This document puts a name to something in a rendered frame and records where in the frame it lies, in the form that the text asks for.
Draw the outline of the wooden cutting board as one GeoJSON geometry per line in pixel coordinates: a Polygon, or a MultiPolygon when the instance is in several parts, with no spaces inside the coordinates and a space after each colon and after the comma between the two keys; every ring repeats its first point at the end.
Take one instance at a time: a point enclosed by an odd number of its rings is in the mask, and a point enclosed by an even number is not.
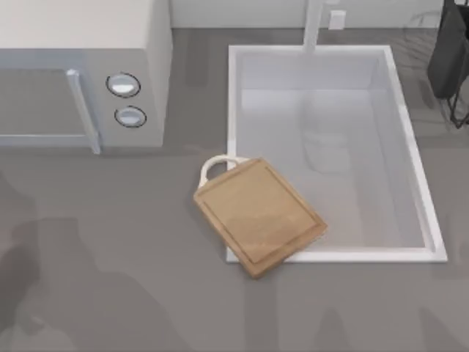
{"type": "Polygon", "coordinates": [[[216,155],[206,160],[193,200],[254,279],[305,249],[328,228],[263,158],[216,155]]]}

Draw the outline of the white sink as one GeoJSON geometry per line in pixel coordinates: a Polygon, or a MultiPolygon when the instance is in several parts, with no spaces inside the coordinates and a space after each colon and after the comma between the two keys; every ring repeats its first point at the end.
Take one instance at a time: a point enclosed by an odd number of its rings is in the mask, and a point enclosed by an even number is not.
{"type": "Polygon", "coordinates": [[[294,263],[448,259],[387,45],[229,47],[227,152],[267,160],[327,223],[294,263]]]}

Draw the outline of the small microwave knob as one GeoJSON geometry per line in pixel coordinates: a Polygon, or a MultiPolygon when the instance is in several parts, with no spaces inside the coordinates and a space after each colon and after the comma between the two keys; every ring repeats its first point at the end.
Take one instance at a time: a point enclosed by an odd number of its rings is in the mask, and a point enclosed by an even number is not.
{"type": "Polygon", "coordinates": [[[138,107],[126,106],[114,112],[114,119],[125,128],[140,128],[147,122],[147,115],[138,107]]]}

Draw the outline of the pale microwave oven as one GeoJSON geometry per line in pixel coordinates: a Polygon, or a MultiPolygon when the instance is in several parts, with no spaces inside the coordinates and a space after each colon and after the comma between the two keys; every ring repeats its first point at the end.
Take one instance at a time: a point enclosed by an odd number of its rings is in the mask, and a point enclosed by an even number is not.
{"type": "Polygon", "coordinates": [[[172,51],[169,0],[0,0],[0,68],[77,70],[101,152],[163,144],[172,51]],[[117,73],[135,76],[139,94],[110,93],[117,73]],[[114,112],[126,106],[147,122],[121,126],[114,112]]]}

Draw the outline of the large microwave knob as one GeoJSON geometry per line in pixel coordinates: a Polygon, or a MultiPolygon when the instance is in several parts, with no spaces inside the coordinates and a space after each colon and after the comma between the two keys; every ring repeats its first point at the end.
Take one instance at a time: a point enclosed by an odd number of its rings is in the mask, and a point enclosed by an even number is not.
{"type": "Polygon", "coordinates": [[[117,73],[108,76],[106,87],[110,93],[120,98],[131,98],[139,94],[140,81],[129,73],[117,73]]]}

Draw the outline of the tall white tap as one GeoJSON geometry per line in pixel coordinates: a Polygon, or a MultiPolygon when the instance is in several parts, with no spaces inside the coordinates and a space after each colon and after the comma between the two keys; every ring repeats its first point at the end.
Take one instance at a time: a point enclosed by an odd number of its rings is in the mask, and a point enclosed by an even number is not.
{"type": "Polygon", "coordinates": [[[307,0],[306,19],[303,33],[303,51],[312,54],[317,44],[323,7],[325,5],[335,5],[341,0],[307,0]]]}

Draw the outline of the microwave door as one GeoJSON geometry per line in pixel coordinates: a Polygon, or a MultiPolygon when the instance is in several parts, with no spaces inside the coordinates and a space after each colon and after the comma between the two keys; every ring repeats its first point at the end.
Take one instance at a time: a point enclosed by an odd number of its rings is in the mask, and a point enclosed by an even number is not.
{"type": "Polygon", "coordinates": [[[91,149],[67,70],[0,68],[0,148],[91,149]]]}

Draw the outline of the white wall socket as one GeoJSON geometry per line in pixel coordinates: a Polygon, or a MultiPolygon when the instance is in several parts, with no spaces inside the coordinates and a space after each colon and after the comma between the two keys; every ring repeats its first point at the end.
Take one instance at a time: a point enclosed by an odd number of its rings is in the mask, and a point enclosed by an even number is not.
{"type": "Polygon", "coordinates": [[[329,30],[342,30],[345,28],[346,12],[344,10],[331,10],[328,24],[329,30]]]}

